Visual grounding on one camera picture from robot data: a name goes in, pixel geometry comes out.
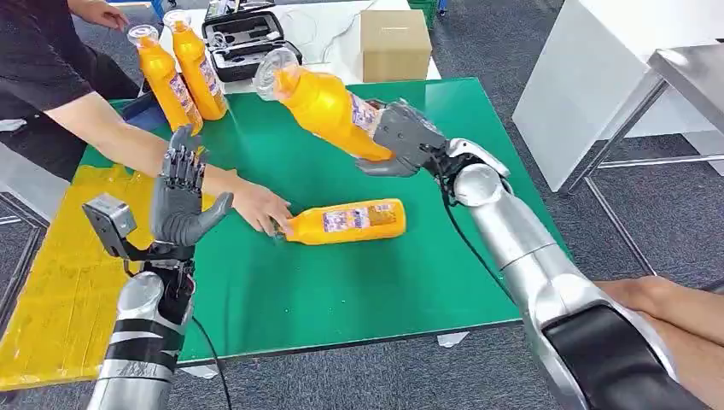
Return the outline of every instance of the robotic arm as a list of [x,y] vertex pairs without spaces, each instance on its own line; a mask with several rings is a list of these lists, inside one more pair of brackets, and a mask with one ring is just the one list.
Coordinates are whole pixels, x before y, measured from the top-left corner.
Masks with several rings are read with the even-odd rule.
[[369,175],[402,177],[425,168],[446,206],[457,201],[470,210],[564,408],[707,408],[676,382],[671,354],[653,328],[583,276],[514,195],[504,164],[471,141],[446,140],[404,101],[377,106],[382,116],[374,141],[395,157],[357,166]]
[[[118,316],[89,410],[166,408],[173,371],[193,314],[194,250],[198,240],[225,215],[233,195],[220,195],[201,211],[203,161],[196,158],[191,127],[174,133],[156,178],[151,204],[154,241],[145,250],[126,237],[136,228],[128,205],[101,194],[83,206],[112,256],[124,261],[131,278],[120,292]],[[142,261],[133,274],[128,261]]]

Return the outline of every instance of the bottle cap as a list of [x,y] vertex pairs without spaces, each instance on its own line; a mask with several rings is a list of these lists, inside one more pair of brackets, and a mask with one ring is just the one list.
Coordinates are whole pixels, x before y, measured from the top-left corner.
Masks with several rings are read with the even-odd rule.
[[262,100],[284,99],[299,82],[299,62],[295,54],[285,48],[270,51],[259,64],[252,80]]
[[139,48],[158,44],[158,30],[148,24],[131,27],[131,29],[128,30],[127,37],[128,41]]
[[163,16],[163,24],[174,32],[183,32],[191,28],[191,16],[186,10],[171,10]]

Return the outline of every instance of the open carrying case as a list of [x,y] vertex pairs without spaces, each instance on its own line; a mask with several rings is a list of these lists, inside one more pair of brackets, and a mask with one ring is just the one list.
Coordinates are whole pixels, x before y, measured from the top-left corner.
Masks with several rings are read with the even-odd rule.
[[284,39],[277,17],[268,10],[273,3],[241,3],[238,11],[219,0],[207,10],[201,33],[211,54],[211,63],[221,81],[250,79],[266,53],[286,47],[301,64],[301,53]]

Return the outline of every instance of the robot finger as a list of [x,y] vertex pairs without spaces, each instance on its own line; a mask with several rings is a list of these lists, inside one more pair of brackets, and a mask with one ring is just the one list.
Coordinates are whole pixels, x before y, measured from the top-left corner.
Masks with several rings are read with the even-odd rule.
[[194,178],[196,168],[196,152],[189,151],[189,160],[186,162],[186,172],[184,173],[184,180],[178,181],[180,184],[184,184],[186,188],[194,187]]
[[198,167],[196,167],[196,176],[194,177],[194,186],[199,192],[201,192],[201,185],[203,184],[203,176],[205,172],[206,164],[200,163]]
[[181,145],[181,149],[178,152],[178,164],[176,166],[176,175],[173,175],[175,177],[174,183],[176,185],[181,185],[184,182],[184,179],[186,178],[186,164],[189,162],[189,151],[186,150],[185,145]]
[[193,130],[194,127],[191,124],[180,126],[173,135],[171,135],[171,141],[168,143],[168,146],[176,150],[180,150],[182,145],[189,147],[190,141],[193,139],[191,138],[191,132]]
[[166,154],[163,155],[163,163],[161,164],[161,177],[171,176],[171,169],[173,163],[176,162],[176,150],[169,148]]

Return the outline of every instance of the yellow cloth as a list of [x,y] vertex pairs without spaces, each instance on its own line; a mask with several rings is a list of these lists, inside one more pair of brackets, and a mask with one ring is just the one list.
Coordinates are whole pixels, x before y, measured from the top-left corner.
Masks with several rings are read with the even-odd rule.
[[103,249],[81,205],[103,192],[126,202],[137,225],[129,240],[145,249],[152,186],[152,179],[122,166],[79,167],[0,342],[0,390],[96,377],[128,277],[121,260]]

